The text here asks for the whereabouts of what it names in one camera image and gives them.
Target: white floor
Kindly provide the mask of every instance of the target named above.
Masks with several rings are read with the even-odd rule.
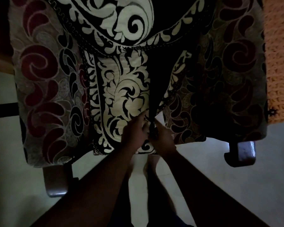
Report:
[[[16,102],[13,76],[0,73],[0,104]],[[203,143],[178,146],[201,172],[259,216],[270,226],[284,226],[284,123],[270,125],[268,136],[256,143],[255,165],[231,168],[223,153],[228,145],[215,139]],[[73,164],[75,177],[83,177],[102,156],[90,152]],[[135,156],[135,168],[130,178],[132,223],[146,226],[148,222],[146,180],[142,173],[146,156]],[[179,217],[195,225],[167,164],[161,159],[157,174],[175,203]],[[19,117],[0,118],[0,227],[28,227],[57,198],[46,195],[42,169],[28,166],[25,161]]]

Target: chair leg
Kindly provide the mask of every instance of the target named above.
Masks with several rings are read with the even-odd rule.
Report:
[[[229,143],[229,152],[224,159],[232,167],[251,166],[256,162],[255,142]]]
[[[46,193],[49,197],[64,196],[79,179],[73,178],[71,164],[43,168]]]

